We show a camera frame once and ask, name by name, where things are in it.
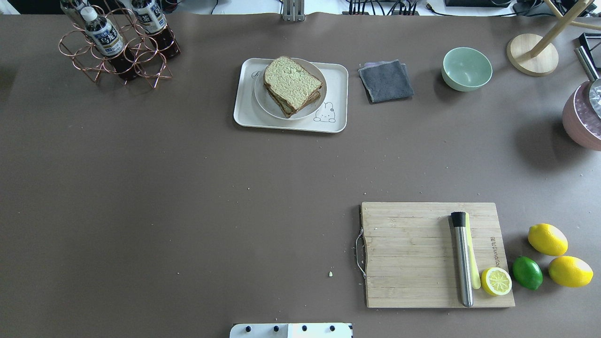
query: yellow lemon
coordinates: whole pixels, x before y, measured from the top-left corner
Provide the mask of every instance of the yellow lemon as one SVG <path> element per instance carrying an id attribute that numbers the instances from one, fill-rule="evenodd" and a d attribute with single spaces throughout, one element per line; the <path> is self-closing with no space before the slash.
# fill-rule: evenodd
<path id="1" fill-rule="evenodd" d="M 550 224 L 537 224 L 528 231 L 528 242 L 540 253 L 561 256 L 567 251 L 567 238 Z"/>
<path id="2" fill-rule="evenodd" d="M 493 296 L 503 296 L 511 291 L 511 277 L 501 268 L 488 268 L 482 272 L 482 288 Z"/>
<path id="3" fill-rule="evenodd" d="M 593 269 L 580 258 L 561 256 L 549 264 L 549 276 L 559 285 L 581 287 L 593 279 Z"/>

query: pink bowl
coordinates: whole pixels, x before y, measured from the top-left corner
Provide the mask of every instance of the pink bowl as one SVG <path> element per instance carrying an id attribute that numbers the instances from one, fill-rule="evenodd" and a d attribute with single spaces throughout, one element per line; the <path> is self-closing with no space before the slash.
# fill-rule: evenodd
<path id="1" fill-rule="evenodd" d="M 566 132 L 582 147 L 601 151 L 601 118 L 588 101 L 588 84 L 574 91 L 564 106 L 562 121 Z"/>

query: cloth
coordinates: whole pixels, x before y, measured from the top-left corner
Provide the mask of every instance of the cloth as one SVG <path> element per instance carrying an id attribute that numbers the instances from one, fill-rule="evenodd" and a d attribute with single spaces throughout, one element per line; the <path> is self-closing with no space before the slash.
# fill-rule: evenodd
<path id="1" fill-rule="evenodd" d="M 407 65 L 399 60 L 365 63 L 359 76 L 373 103 L 413 96 Z"/>

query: cartoon bear drawing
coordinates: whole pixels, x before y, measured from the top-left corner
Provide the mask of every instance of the cartoon bear drawing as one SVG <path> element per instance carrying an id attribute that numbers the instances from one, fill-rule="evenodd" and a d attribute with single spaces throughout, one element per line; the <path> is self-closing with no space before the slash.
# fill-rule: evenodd
<path id="1" fill-rule="evenodd" d="M 326 102 L 325 109 L 318 109 L 313 118 L 315 122 L 336 122 L 336 112 L 332 102 Z"/>

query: green lime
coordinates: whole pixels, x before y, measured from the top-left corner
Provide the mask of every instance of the green lime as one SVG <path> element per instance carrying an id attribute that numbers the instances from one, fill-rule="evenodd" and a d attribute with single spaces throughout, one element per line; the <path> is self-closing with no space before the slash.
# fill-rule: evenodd
<path id="1" fill-rule="evenodd" d="M 543 273 L 540 271 L 538 264 L 526 256 L 519 256 L 513 267 L 513 278 L 523 287 L 531 290 L 536 290 L 543 284 Z"/>

